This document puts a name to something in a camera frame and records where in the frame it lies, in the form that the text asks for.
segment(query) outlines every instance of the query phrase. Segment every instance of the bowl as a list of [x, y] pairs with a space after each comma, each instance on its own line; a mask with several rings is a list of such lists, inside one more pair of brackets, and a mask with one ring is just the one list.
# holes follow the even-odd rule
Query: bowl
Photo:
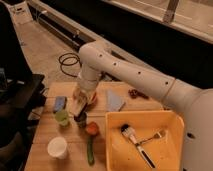
[[165, 130], [165, 136], [152, 139], [141, 147], [155, 164], [155, 170], [179, 170], [184, 123], [176, 113], [162, 110], [106, 114], [107, 171], [152, 170], [135, 145], [121, 133], [121, 126], [124, 124], [128, 124], [135, 130], [138, 141], [152, 137], [160, 130]]

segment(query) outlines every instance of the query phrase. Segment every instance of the wooden tabletop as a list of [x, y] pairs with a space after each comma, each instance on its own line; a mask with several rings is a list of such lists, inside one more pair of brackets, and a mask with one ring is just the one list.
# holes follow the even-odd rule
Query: wooden tabletop
[[[125, 105], [122, 111], [161, 110], [162, 105], [153, 99], [137, 97], [132, 99], [128, 95], [131, 86], [123, 82], [100, 82], [97, 88], [97, 102], [87, 109], [87, 122], [95, 121], [100, 127], [100, 134], [94, 139], [95, 164], [89, 166], [87, 162], [87, 134], [84, 129], [77, 126], [70, 116], [70, 124], [60, 127], [52, 113], [56, 96], [68, 98], [66, 110], [72, 107], [72, 94], [76, 86], [75, 82], [53, 83], [48, 91], [47, 101], [43, 114], [36, 129], [33, 144], [25, 166], [25, 171], [105, 171], [105, 115], [107, 113], [106, 90], [112, 90], [124, 99]], [[68, 142], [69, 155], [64, 160], [57, 160], [47, 153], [48, 142], [56, 137], [63, 136]]]

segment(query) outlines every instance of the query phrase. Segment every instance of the green cucumber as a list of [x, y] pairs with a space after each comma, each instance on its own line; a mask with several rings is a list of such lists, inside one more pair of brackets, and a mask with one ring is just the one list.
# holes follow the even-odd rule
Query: green cucumber
[[93, 136], [90, 135], [87, 141], [87, 159], [89, 165], [93, 165], [95, 163], [94, 155], [93, 155]]

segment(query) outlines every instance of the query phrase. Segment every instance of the paper cup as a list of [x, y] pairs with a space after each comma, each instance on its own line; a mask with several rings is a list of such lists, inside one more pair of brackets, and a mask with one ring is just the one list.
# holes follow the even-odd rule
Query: paper cup
[[68, 153], [66, 140], [63, 137], [53, 138], [47, 146], [47, 152], [54, 158], [65, 159]]

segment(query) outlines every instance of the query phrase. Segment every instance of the floor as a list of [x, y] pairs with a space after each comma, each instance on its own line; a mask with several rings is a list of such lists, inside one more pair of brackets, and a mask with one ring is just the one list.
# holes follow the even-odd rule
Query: floor
[[[52, 82], [75, 81], [75, 78], [63, 74], [58, 61], [59, 56], [74, 52], [72, 48], [54, 36], [36, 21], [16, 27], [26, 60], [34, 73], [45, 75], [44, 84], [48, 88]], [[79, 65], [63, 67], [69, 74], [76, 75]]]

